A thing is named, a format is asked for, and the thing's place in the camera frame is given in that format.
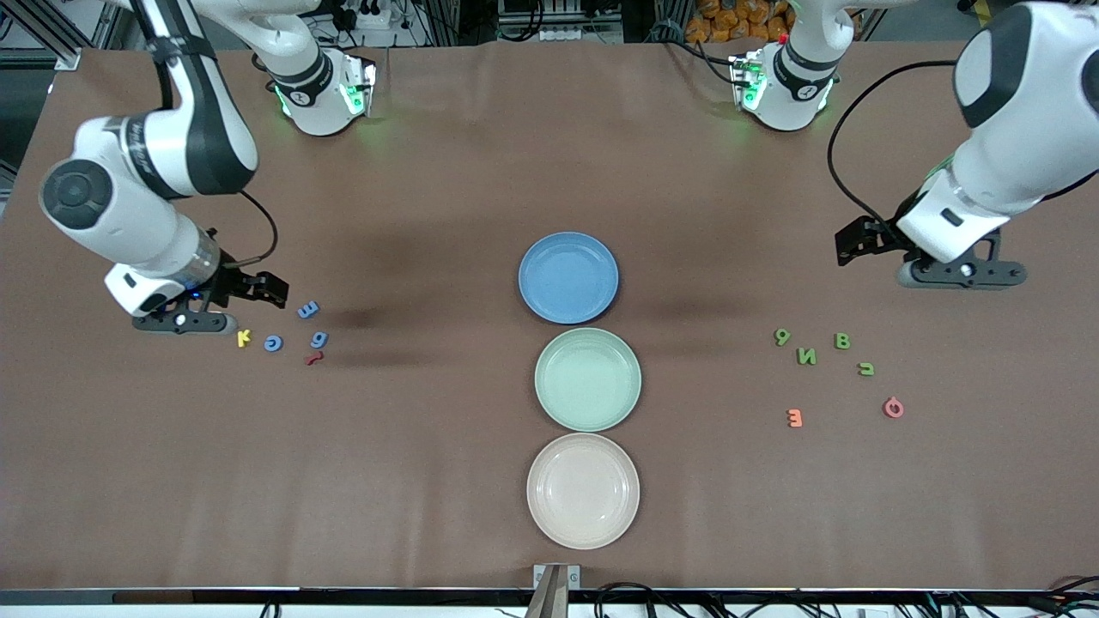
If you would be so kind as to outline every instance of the green plate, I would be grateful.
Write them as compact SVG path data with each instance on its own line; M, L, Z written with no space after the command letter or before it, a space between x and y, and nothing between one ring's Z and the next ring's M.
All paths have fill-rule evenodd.
M633 350L602 329L573 329L546 345L534 368L534 391L546 413L573 431L622 422L641 396Z

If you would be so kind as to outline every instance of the table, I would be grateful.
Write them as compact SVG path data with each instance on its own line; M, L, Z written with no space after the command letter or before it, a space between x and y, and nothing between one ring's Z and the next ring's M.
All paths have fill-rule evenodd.
M546 561L582 564L587 585L1090 573L1099 185L1006 229L1003 257L1030 274L1009 291L902 289L898 254L834 262L832 234L859 214L826 173L835 118L888 69L958 48L854 45L832 107L793 134L657 45L365 51L384 76L375 118L328 139L280 117L246 53L223 54L260 152L248 189L281 232L264 266L291 286L285 311L233 302L245 350L134 331L109 264L35 206L79 122L156 104L145 56L88 53L57 77L0 225L0 586L529 586ZM891 212L965 135L948 71L921 69L859 108L836 164ZM240 197L179 208L234 254L268 242ZM636 463L641 509L590 552L543 537L523 492L565 433L532 386L565 328L523 306L515 271L570 229L618 257L593 325L645 379L606 432ZM326 357L307 367L317 330ZM258 344L269 333L281 352ZM903 418L881 413L890 396Z

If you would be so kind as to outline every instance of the blue plate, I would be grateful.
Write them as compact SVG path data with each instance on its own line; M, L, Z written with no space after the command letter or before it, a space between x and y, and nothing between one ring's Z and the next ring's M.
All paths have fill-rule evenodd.
M588 234L550 234L523 256L519 293L532 311L551 322L587 322L614 300L618 264L610 250Z

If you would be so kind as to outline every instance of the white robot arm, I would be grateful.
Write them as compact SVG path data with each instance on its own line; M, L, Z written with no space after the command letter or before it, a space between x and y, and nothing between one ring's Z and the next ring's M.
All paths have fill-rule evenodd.
M731 67L733 98L778 131L797 131L824 109L835 68L855 36L844 9L886 9L915 0L790 0L797 22L786 43L768 43Z
M108 0L131 9L131 0ZM298 16L320 0L192 0L195 10L244 41L259 57L282 103L302 132L331 135L369 115L376 66L322 49Z
M234 320L207 311L211 302L226 307L237 296L282 308L287 286L269 273L241 273L212 232L168 200L241 191L256 170L256 146L190 2L135 0L134 9L179 107L81 124L40 203L65 234L115 263L104 280L136 328L231 332ZM198 312L192 298L202 302Z
M954 68L973 130L889 221L861 217L836 234L843 266L906 250L909 287L1003 289L1021 264L1000 262L999 228L1099 168L1099 7L1022 2L977 33ZM974 245L986 241L989 253Z

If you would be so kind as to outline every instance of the white plate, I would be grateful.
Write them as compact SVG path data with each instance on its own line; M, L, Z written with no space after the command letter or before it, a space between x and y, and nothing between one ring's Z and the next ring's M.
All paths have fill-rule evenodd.
M593 550L625 533L637 515L641 479L621 446L595 433L570 433L534 457L526 506L554 542Z

